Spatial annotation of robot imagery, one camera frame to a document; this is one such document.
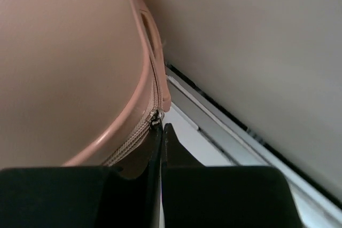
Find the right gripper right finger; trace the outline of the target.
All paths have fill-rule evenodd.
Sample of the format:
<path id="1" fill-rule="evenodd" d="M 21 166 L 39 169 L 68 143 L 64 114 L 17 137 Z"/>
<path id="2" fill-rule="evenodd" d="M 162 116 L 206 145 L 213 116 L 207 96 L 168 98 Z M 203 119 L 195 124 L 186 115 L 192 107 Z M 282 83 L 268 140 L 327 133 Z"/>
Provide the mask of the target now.
<path id="1" fill-rule="evenodd" d="M 166 227 L 302 227 L 288 182 L 270 166 L 207 167 L 168 123 L 162 135 Z"/>

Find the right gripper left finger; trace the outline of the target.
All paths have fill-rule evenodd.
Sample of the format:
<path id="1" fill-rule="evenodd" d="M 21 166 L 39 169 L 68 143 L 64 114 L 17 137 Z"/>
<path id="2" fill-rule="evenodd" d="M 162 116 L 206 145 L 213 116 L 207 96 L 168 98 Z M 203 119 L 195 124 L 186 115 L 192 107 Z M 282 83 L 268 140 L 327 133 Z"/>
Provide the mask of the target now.
<path id="1" fill-rule="evenodd" d="M 159 227 L 162 125 L 119 163 L 1 171 L 1 227 Z"/>

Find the pink hardshell suitcase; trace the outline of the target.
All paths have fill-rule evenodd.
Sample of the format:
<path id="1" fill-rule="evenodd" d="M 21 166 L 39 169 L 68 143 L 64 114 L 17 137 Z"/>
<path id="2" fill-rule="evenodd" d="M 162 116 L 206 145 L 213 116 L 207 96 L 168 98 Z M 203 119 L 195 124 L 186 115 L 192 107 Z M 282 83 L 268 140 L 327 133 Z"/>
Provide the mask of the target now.
<path id="1" fill-rule="evenodd" d="M 144 0 L 1 0 L 1 168 L 138 176 L 169 111 Z"/>

